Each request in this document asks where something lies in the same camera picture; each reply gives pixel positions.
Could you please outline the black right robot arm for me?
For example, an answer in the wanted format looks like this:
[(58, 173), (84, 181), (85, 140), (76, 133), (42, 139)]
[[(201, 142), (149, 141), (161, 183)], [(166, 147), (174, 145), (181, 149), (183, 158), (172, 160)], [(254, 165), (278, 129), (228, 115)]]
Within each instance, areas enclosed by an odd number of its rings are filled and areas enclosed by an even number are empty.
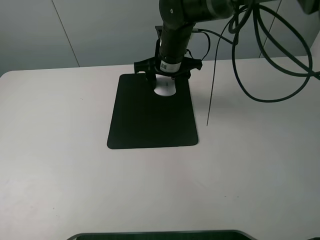
[(302, 43), (308, 60), (312, 60), (310, 48), (299, 32), (275, 11), (265, 7), (261, 0), (161, 0), (159, 12), (163, 24), (156, 27), (160, 33), (156, 42), (155, 56), (135, 62), (134, 72), (176, 78), (189, 74), (193, 69), (200, 70), (202, 60), (185, 56), (190, 37), (197, 32), (194, 26), (201, 22), (229, 19), (226, 28), (230, 34), (234, 35), (230, 43), (235, 47), (238, 44), (241, 29), (252, 16), (258, 46), (267, 60), (270, 57), (262, 45), (259, 30), (262, 30), (278, 49), (306, 71), (301, 73), (300, 77), (319, 78), (320, 73), (313, 71), (312, 62), (304, 65), (274, 39), (263, 23), (260, 11), (273, 15), (287, 26)]

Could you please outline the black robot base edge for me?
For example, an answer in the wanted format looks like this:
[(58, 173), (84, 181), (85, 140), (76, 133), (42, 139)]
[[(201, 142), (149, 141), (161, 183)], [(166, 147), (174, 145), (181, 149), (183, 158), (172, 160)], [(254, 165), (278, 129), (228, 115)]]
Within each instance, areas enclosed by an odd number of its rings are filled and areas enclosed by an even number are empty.
[(239, 230), (78, 233), (68, 240), (255, 240)]

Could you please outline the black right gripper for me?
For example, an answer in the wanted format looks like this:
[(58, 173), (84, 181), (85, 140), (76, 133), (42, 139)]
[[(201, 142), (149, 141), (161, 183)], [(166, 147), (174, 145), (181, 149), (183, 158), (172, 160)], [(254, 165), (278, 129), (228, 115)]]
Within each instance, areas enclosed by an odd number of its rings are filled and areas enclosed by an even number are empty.
[(133, 64), (134, 73), (144, 72), (146, 80), (152, 89), (156, 88), (157, 76), (171, 76), (175, 81), (189, 80), (191, 77), (191, 70), (201, 70), (202, 61), (189, 57), (183, 57), (180, 63), (167, 63), (160, 60), (159, 57), (154, 56)]

